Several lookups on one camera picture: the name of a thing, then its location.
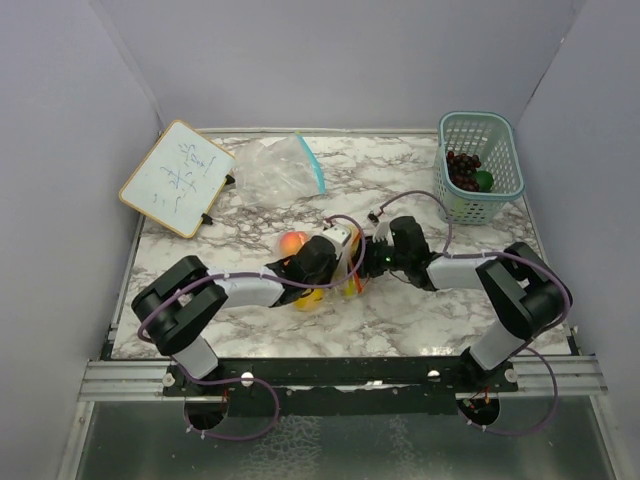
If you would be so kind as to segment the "orange zip clear bag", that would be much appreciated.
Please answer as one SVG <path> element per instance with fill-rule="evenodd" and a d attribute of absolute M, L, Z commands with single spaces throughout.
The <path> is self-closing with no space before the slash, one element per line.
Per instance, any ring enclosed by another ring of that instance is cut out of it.
<path fill-rule="evenodd" d="M 359 255 L 360 233 L 355 226 L 334 224 L 326 229 L 332 239 L 337 239 L 342 247 L 341 258 L 337 270 L 332 276 L 332 280 L 345 277 L 351 273 L 355 267 Z M 290 231 L 285 233 L 279 240 L 280 253 L 287 257 L 296 254 L 302 246 L 311 239 L 311 235 L 304 231 Z M 355 273 L 349 280 L 338 286 L 338 291 L 344 299 L 351 299 L 360 294 L 364 283 Z M 314 289 L 306 290 L 303 295 L 294 302 L 297 310 L 311 312 L 317 309 L 325 298 L 326 290 Z"/>

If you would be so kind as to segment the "purple fake grapes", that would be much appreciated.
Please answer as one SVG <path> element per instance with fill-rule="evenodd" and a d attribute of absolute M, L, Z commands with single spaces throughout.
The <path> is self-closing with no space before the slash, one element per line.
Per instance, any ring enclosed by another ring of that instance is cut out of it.
<path fill-rule="evenodd" d="M 448 151 L 445 156 L 449 179 L 459 189 L 478 192 L 473 174 L 481 167 L 478 155 L 456 154 Z"/>

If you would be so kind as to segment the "blue zip clear bag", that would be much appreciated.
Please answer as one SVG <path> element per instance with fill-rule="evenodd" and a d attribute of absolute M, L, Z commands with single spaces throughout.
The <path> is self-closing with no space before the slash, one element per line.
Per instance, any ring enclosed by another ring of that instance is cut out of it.
<path fill-rule="evenodd" d="M 288 206 L 326 193 L 322 167 L 299 133 L 269 145 L 252 141 L 234 156 L 236 191 L 245 206 Z"/>

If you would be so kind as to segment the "dark green fake vegetable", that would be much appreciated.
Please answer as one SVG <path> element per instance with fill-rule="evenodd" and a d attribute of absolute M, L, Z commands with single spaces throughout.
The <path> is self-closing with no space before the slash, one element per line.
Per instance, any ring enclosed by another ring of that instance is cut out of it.
<path fill-rule="evenodd" d="M 494 177 L 489 171 L 479 170 L 473 174 L 477 189 L 482 193 L 489 193 L 494 186 Z"/>

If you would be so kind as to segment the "fake yellow banana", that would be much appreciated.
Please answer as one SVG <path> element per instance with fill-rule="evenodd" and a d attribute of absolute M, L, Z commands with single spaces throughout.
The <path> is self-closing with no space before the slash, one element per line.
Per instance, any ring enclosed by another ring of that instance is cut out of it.
<path fill-rule="evenodd" d="M 348 255 L 346 258 L 346 273 L 349 274 L 354 270 L 355 263 L 359 258 L 360 234 L 353 230 L 353 239 L 349 245 Z M 342 286 L 342 293 L 345 297 L 350 298 L 360 294 L 363 290 L 358 273 L 350 277 Z"/>

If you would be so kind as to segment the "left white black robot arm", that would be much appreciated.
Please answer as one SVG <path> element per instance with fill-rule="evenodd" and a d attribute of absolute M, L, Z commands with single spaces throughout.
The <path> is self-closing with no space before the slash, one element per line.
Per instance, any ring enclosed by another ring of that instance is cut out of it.
<path fill-rule="evenodd" d="M 131 308 L 159 353 L 187 371 L 189 386 L 210 394 L 220 385 L 221 371 L 202 332 L 216 313 L 242 306 L 288 305 L 305 291 L 327 285 L 347 242 L 328 229 L 312 236 L 296 254 L 246 274 L 208 270 L 198 256 L 189 255 L 145 287 Z"/>

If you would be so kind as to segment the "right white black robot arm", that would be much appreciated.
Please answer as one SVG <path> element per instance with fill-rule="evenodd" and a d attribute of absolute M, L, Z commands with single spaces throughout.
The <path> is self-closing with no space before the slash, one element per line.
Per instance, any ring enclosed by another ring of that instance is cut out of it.
<path fill-rule="evenodd" d="M 562 322 L 573 305 L 566 285 L 524 242 L 498 252 L 449 255 L 430 249 L 412 216 L 383 222 L 371 213 L 368 219 L 375 230 L 366 238 L 360 276 L 401 272 L 421 290 L 480 290 L 489 299 L 497 320 L 460 355 L 459 378 L 469 390 L 491 384 L 498 367 Z"/>

